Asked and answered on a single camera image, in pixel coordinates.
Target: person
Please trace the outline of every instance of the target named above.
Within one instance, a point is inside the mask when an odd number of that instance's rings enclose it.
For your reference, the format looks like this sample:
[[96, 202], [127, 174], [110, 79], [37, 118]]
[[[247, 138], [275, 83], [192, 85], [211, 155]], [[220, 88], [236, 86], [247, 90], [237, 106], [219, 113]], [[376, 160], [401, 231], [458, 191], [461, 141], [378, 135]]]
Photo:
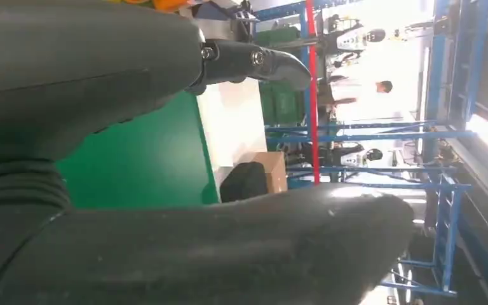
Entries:
[[369, 83], [356, 78], [335, 75], [319, 84], [317, 103], [332, 106], [350, 104], [358, 101], [368, 92], [390, 93], [392, 89], [391, 81]]
[[[335, 147], [329, 149], [324, 146], [319, 147], [320, 166], [352, 166], [363, 167], [369, 161], [376, 161], [383, 158], [383, 152], [379, 149], [365, 149], [361, 144], [353, 147]], [[303, 161], [313, 164], [313, 154], [311, 143], [302, 143], [301, 150], [298, 152], [303, 155], [303, 159], [290, 165], [299, 164]]]

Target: blue metal shelving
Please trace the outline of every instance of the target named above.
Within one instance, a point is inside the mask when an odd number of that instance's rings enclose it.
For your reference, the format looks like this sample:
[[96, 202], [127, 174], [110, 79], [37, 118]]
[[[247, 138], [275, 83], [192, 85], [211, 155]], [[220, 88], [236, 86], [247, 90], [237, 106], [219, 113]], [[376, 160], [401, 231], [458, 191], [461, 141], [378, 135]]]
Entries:
[[[357, 2], [358, 0], [320, 0], [316, 1], [315, 10], [325, 7], [337, 6]], [[451, 10], [459, 8], [459, 14]], [[485, 45], [485, 33], [488, 19], [488, 0], [461, 0], [459, 6], [451, 6], [449, 0], [435, 1], [435, 21], [443, 17], [458, 16], [457, 24], [453, 25], [457, 31], [450, 35], [446, 33], [433, 36], [430, 68], [428, 80], [428, 94], [425, 109], [425, 120], [416, 122], [396, 122], [396, 123], [374, 123], [374, 124], [342, 124], [319, 126], [319, 130], [329, 130], [333, 135], [324, 135], [318, 138], [319, 142], [344, 142], [344, 141], [363, 141], [363, 140], [386, 140], [386, 139], [424, 139], [423, 161], [429, 163], [437, 155], [437, 139], [448, 139], [458, 137], [472, 137], [475, 134], [466, 131], [466, 122], [470, 119], [475, 109], [477, 88], [480, 81], [482, 69], [482, 59]], [[271, 20], [283, 18], [290, 15], [300, 14], [301, 26], [306, 28], [305, 2], [288, 4], [277, 8], [258, 11], [256, 13], [259, 20]], [[453, 43], [453, 49], [447, 48], [448, 43]], [[454, 52], [453, 63], [447, 62], [447, 50]], [[307, 58], [306, 48], [302, 51], [302, 57]], [[451, 83], [445, 79], [445, 68], [451, 65]], [[451, 88], [448, 95], [443, 91]], [[309, 93], [306, 98], [306, 114], [309, 117]], [[446, 108], [446, 115], [441, 109]], [[288, 137], [268, 138], [273, 143], [300, 143], [311, 142], [309, 137], [309, 124], [307, 126], [288, 127], [288, 128], [267, 128], [266, 132], [285, 133]], [[338, 135], [340, 131], [348, 129], [366, 128], [395, 128], [386, 132], [375, 134], [359, 135]], [[417, 266], [419, 268], [429, 268], [433, 271], [436, 285], [426, 286], [412, 280], [412, 284], [403, 283], [383, 283], [382, 285], [409, 289], [415, 292], [427, 294], [437, 294], [455, 296], [456, 292], [451, 290], [452, 269], [454, 264], [454, 252], [456, 249], [456, 238], [458, 234], [458, 224], [463, 223], [460, 216], [461, 198], [464, 192], [471, 189], [470, 185], [458, 184], [449, 175], [455, 172], [451, 167], [414, 167], [414, 168], [353, 168], [343, 166], [322, 166], [321, 173], [341, 172], [343, 177], [347, 173], [366, 172], [376, 175], [386, 175], [394, 179], [404, 180], [399, 184], [368, 184], [358, 183], [359, 186], [383, 188], [383, 189], [432, 189], [438, 194], [437, 226], [435, 228], [435, 245], [433, 249], [433, 259], [429, 262], [424, 261], [403, 261], [400, 264]], [[292, 187], [306, 187], [313, 185], [311, 181], [302, 178], [311, 175], [311, 167], [289, 167], [287, 172], [292, 173], [288, 178], [289, 185]], [[429, 181], [420, 182], [412, 179], [403, 179], [393, 175], [394, 172], [416, 172], [427, 173]]]
[[[314, 10], [321, 10], [323, 8], [331, 8], [334, 6], [359, 2], [361, 0], [315, 0]], [[276, 6], [274, 8], [268, 8], [266, 10], [260, 10], [255, 12], [255, 16], [261, 21], [279, 19], [292, 15], [298, 15], [302, 10], [306, 9], [306, 2], [297, 2], [286, 4], [282, 6]]]

